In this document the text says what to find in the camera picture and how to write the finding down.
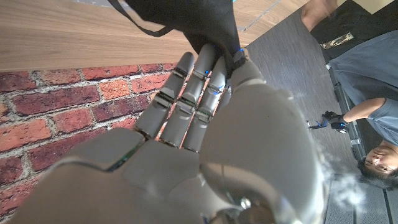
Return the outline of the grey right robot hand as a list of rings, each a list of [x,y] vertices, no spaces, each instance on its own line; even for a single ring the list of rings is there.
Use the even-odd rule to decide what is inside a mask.
[[[185,53],[132,129],[54,164],[13,223],[321,223],[322,157],[292,94],[246,50]]]

